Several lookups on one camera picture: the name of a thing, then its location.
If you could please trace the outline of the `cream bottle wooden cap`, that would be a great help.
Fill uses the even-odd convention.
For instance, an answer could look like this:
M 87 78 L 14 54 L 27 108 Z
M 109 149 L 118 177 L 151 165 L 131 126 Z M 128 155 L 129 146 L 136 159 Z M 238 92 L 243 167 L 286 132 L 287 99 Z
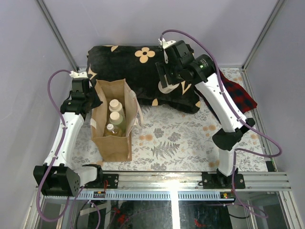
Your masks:
M 177 87 L 179 86 L 179 84 L 174 84 L 174 85 L 167 85 L 167 87 L 162 87 L 161 82 L 158 83 L 158 89 L 161 93 L 163 94 L 169 94 L 171 93 L 173 90 L 175 90 Z

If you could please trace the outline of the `beige bottle wooden cap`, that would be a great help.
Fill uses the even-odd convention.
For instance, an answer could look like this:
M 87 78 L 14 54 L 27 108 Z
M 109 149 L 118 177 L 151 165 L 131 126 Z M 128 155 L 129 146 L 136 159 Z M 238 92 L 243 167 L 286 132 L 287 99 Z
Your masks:
M 125 115 L 125 112 L 124 112 L 124 109 L 123 109 L 123 105 L 117 99 L 112 99 L 109 102 L 109 110 L 111 112 L 118 112 L 121 115 Z

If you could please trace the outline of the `brown jute canvas bag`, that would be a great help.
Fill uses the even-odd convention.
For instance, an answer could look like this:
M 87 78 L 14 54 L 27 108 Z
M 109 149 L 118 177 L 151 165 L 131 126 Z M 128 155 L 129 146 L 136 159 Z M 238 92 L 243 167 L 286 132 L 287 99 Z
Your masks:
M 125 80 L 97 80 L 94 89 L 102 104 L 92 110 L 92 141 L 103 161 L 132 161 L 132 130 L 143 125 L 135 92 Z

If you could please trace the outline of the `green bottle wooden cap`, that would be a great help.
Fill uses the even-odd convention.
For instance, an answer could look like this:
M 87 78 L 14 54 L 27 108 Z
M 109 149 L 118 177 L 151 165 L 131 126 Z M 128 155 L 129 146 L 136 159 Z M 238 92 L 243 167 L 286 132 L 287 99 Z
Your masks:
M 122 116 L 119 112 L 111 112 L 109 121 L 111 124 L 119 127 L 123 133 L 126 131 L 126 121 L 124 116 Z

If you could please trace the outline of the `yellow liquid bottle white cap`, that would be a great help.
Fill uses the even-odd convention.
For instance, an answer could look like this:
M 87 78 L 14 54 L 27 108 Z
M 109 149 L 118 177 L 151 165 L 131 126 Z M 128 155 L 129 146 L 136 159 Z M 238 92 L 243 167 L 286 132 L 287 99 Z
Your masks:
M 113 124 L 107 124 L 104 130 L 104 136 L 117 136 L 122 137 L 122 130 Z

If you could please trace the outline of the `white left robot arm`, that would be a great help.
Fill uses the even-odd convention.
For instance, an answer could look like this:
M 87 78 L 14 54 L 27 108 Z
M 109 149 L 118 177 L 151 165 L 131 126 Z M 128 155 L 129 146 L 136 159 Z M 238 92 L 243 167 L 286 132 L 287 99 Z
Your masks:
M 74 197 L 82 186 L 100 188 L 104 184 L 100 166 L 87 164 L 75 169 L 71 155 L 87 113 L 92 105 L 101 104 L 101 101 L 95 98 L 87 78 L 73 79 L 70 96 L 61 105 L 53 146 L 43 165 L 35 166 L 33 171 L 45 196 Z

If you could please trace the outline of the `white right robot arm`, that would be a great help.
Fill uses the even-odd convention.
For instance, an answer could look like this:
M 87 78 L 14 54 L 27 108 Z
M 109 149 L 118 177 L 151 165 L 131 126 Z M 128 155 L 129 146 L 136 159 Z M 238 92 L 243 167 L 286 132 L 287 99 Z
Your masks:
M 252 118 L 239 110 L 225 89 L 220 77 L 220 71 L 214 61 L 206 54 L 197 58 L 184 41 L 166 41 L 159 39 L 164 61 L 156 63 L 159 74 L 159 90 L 168 94 L 179 85 L 182 92 L 188 89 L 186 83 L 194 86 L 216 113 L 222 128 L 212 139 L 219 149 L 219 166 L 217 182 L 222 188 L 228 188 L 234 183 L 237 175 L 234 150 L 237 143 L 250 127 L 255 125 Z

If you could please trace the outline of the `black floral blanket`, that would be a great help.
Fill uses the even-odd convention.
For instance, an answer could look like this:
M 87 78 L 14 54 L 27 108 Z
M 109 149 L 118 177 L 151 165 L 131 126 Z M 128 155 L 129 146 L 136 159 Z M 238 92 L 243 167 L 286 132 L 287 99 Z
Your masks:
M 197 113 L 201 102 L 190 83 L 179 83 L 167 94 L 160 91 L 157 62 L 164 63 L 159 46 L 94 46 L 87 52 L 86 71 L 92 83 L 125 79 L 141 105 L 168 105 L 184 113 Z

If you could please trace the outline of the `red black plaid cloth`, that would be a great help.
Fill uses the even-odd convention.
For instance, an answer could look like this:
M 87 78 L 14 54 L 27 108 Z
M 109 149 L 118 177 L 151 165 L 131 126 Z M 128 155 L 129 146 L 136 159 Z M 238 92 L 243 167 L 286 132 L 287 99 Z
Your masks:
M 257 102 L 248 94 L 248 92 L 238 83 L 231 81 L 230 79 L 226 78 L 226 76 L 223 74 L 221 70 L 220 72 L 220 77 L 221 80 L 228 91 L 229 95 L 231 96 L 232 100 L 238 107 L 238 109 L 244 114 L 248 111 L 251 111 L 257 107 Z M 196 113 L 199 111 L 200 106 L 196 106 L 196 103 L 200 101 L 199 97 L 203 98 L 203 101 L 205 102 L 206 106 L 209 108 L 209 110 L 213 113 L 215 118 L 217 119 L 218 122 L 220 122 L 217 114 L 215 111 L 212 109 L 206 98 L 200 94 L 195 88 L 194 91 L 196 91 L 199 95 L 194 94 L 193 101 L 191 103 L 193 113 Z

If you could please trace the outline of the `floral patterned table mat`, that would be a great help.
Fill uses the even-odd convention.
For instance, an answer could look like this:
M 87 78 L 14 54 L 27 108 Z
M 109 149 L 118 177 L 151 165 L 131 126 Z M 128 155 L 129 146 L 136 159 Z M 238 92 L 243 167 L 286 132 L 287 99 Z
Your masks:
M 106 162 L 91 140 L 90 116 L 80 129 L 71 163 L 78 168 L 98 164 L 103 170 L 215 171 L 218 148 L 212 141 L 221 128 L 204 101 L 199 111 L 186 114 L 167 105 L 142 106 L 142 129 L 132 131 L 132 160 Z

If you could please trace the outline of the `aluminium mounting rail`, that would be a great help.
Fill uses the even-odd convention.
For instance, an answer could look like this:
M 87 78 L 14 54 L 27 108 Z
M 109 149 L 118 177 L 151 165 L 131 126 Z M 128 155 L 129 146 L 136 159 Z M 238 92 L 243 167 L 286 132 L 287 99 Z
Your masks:
M 119 190 L 137 191 L 196 191 L 203 190 L 201 172 L 148 172 L 148 171 L 103 171 L 106 174 L 117 174 Z M 241 172 L 244 176 L 236 183 L 245 185 L 239 191 L 291 191 L 288 176 L 284 172 Z

